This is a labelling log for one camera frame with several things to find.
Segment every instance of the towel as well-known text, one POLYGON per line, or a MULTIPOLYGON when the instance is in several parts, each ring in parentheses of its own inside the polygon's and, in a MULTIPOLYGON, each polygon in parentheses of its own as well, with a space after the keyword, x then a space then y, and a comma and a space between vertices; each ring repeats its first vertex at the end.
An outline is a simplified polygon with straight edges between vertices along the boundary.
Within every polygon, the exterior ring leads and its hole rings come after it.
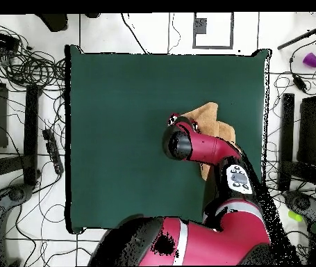
MULTIPOLYGON (((220 137, 238 148, 235 145, 234 128, 227 123, 217 121, 217 109, 218 104, 215 102, 208 102, 207 104, 204 104, 203 106, 196 108, 189 113, 183 114, 183 116, 190 120, 195 120, 197 122, 198 129, 202 134, 220 137)), ((206 180, 210 166, 207 164, 201 164, 200 167, 201 176, 203 180, 206 180)))

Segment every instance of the green table surface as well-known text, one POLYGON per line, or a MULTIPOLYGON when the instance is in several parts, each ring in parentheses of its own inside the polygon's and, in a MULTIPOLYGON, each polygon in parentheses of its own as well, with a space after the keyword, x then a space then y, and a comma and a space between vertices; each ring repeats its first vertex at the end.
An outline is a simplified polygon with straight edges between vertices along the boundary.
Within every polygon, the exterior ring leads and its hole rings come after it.
POLYGON ((72 227, 179 216, 201 222, 199 165, 168 159, 171 113, 217 102, 217 119, 261 175, 265 60, 255 56, 81 54, 71 46, 72 227))

